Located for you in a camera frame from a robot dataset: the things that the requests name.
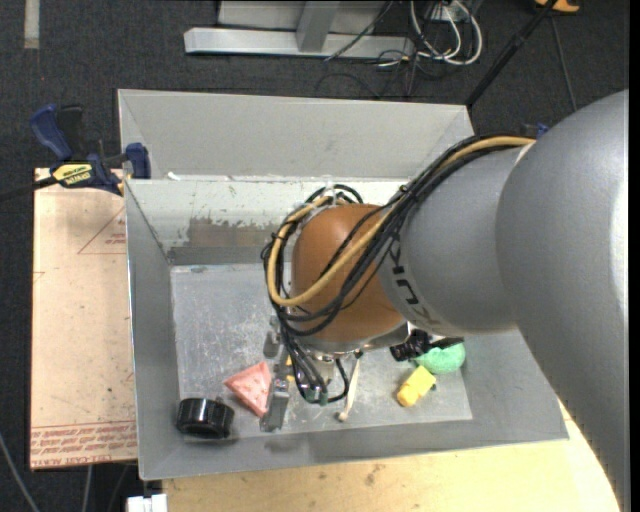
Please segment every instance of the green plush toy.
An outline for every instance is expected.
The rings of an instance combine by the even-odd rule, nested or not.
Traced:
[[[444,349],[434,347],[426,354],[416,357],[414,361],[420,366],[424,366],[432,374],[442,375],[460,368],[464,363],[465,356],[464,343],[457,343]]]

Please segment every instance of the pink object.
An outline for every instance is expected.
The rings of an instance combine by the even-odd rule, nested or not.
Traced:
[[[271,385],[271,372],[267,363],[262,361],[224,381],[235,395],[242,400],[258,417],[267,412],[267,397]]]

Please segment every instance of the metal stand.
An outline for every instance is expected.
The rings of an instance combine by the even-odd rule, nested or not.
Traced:
[[[295,31],[193,28],[184,34],[186,53],[329,57],[352,43],[355,34],[330,33],[341,2],[306,2]],[[362,36],[340,57],[375,59],[389,50],[410,53],[405,37]]]

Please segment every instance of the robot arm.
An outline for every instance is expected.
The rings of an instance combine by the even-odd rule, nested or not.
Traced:
[[[292,359],[384,345],[406,320],[445,336],[518,328],[630,507],[627,121],[625,91],[533,145],[463,141],[381,208],[321,197],[289,216],[265,261]]]

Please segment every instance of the white object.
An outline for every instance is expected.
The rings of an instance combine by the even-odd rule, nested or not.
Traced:
[[[150,498],[134,496],[127,499],[127,512],[167,512],[168,510],[166,494],[155,494]]]

